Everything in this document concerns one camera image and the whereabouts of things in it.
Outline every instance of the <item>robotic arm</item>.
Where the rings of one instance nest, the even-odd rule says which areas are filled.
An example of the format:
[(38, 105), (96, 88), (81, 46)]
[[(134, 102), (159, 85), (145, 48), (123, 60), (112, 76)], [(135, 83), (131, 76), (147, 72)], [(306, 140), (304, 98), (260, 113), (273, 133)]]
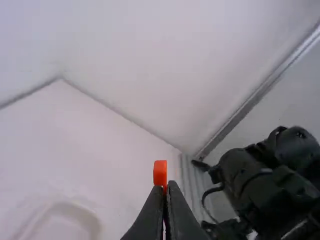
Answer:
[(269, 137), (226, 152), (215, 166), (193, 165), (208, 172), (239, 219), (213, 223), (193, 216), (178, 185), (154, 186), (138, 218), (122, 240), (256, 240), (320, 239), (320, 146), (302, 127), (280, 126)]

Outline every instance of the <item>orange cap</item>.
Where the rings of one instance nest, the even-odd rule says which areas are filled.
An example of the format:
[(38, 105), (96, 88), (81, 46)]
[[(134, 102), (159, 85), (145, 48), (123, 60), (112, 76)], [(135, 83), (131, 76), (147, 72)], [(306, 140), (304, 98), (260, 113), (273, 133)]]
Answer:
[(164, 193), (167, 190), (167, 160), (154, 161), (153, 184), (163, 186)]

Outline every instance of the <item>wire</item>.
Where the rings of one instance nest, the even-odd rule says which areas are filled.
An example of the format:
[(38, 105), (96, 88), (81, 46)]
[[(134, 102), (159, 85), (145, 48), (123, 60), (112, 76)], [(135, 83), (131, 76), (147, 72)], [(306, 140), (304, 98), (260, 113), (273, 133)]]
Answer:
[(215, 224), (219, 224), (219, 221), (217, 219), (215, 219), (211, 213), (209, 212), (209, 210), (207, 209), (206, 205), (205, 205), (205, 199), (208, 195), (212, 194), (212, 193), (216, 193), (216, 192), (220, 192), (222, 191), (223, 189), (225, 188), (224, 184), (221, 183), (220, 186), (217, 186), (217, 187), (213, 187), (207, 191), (205, 191), (202, 195), (202, 198), (201, 198), (201, 204), (202, 204), (202, 207), (203, 209), (205, 210), (206, 214), (211, 218), (211, 220), (215, 223)]

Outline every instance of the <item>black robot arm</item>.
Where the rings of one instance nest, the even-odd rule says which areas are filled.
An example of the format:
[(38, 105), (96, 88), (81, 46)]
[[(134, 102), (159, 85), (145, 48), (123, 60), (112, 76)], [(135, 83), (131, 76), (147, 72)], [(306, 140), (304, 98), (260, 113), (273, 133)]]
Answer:
[(213, 167), (192, 163), (219, 184), (202, 203), (209, 193), (224, 191), (240, 219), (202, 222), (212, 239), (223, 232), (234, 236), (223, 239), (244, 239), (250, 228), (259, 240), (319, 237), (320, 146), (304, 128), (277, 127), (261, 142), (229, 150)]

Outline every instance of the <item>white wall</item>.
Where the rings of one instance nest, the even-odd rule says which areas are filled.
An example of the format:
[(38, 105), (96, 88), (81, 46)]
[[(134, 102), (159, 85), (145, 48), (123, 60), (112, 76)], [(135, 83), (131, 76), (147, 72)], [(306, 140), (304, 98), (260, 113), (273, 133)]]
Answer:
[(317, 0), (3, 0), (0, 103), (62, 73), (193, 154), (319, 10)]
[(57, 196), (92, 203), (104, 239), (120, 239), (153, 187), (155, 160), (180, 182), (177, 149), (63, 81), (2, 109), (0, 132), (3, 240)]
[(66, 76), (195, 153), (320, 19), (318, 0), (90, 1)]
[(320, 41), (205, 158), (210, 164), (232, 148), (243, 148), (267, 138), (278, 126), (301, 126), (320, 141)]
[(0, 1), (0, 105), (61, 73), (70, 1)]

